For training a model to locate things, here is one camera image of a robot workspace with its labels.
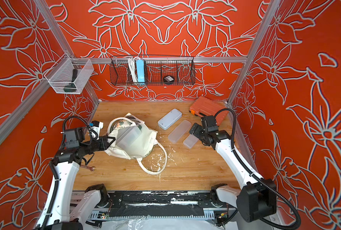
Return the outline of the translucent frosted pencil case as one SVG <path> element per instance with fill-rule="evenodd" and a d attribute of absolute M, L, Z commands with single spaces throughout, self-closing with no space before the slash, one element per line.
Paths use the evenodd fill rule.
<path fill-rule="evenodd" d="M 175 144 L 177 141 L 191 129 L 191 122 L 188 120 L 183 120 L 169 135 L 168 140 Z"/>

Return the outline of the white printed canvas tote bag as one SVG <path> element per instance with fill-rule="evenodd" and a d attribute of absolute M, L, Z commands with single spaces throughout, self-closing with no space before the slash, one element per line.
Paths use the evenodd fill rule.
<path fill-rule="evenodd" d="M 158 142 L 157 131 L 148 128 L 143 120 L 130 113 L 117 117 L 109 123 L 107 137 L 114 138 L 104 150 L 108 155 L 127 160 L 135 159 L 141 169 L 151 175 L 161 174 L 165 170 L 167 151 Z M 142 159 L 147 157 L 156 145 L 164 152 L 164 165 L 158 171 L 150 171 L 143 165 Z"/>

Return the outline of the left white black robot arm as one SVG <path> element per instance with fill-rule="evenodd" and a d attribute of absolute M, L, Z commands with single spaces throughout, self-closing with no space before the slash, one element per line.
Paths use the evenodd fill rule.
<path fill-rule="evenodd" d="M 87 142 L 83 140 L 64 135 L 63 144 L 49 162 L 53 173 L 52 184 L 45 207 L 35 225 L 36 230 L 82 230 L 96 206 L 106 207 L 109 204 L 105 185 L 98 184 L 88 187 L 74 210 L 70 210 L 73 185 L 82 159 L 108 149 L 115 142 L 115 138 L 107 136 Z"/>

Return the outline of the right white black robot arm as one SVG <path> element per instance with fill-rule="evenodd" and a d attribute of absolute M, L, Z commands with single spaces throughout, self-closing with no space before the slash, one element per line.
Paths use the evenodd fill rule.
<path fill-rule="evenodd" d="M 216 118 L 222 112 L 230 112 L 233 116 L 232 133 L 219 130 Z M 260 220 L 280 230 L 296 230 L 301 226 L 301 217 L 294 205 L 277 191 L 271 179 L 264 179 L 237 150 L 234 143 L 237 116 L 231 109 L 223 108 L 214 115 L 201 117 L 201 124 L 193 124 L 189 133 L 197 137 L 203 145 L 211 146 L 227 163 L 240 189 L 226 184 L 213 186 L 210 199 L 213 205 L 228 204 L 235 208 L 246 222 Z M 292 224 L 281 225 L 267 219 L 276 214 L 277 200 L 281 199 L 292 211 L 295 220 Z"/>

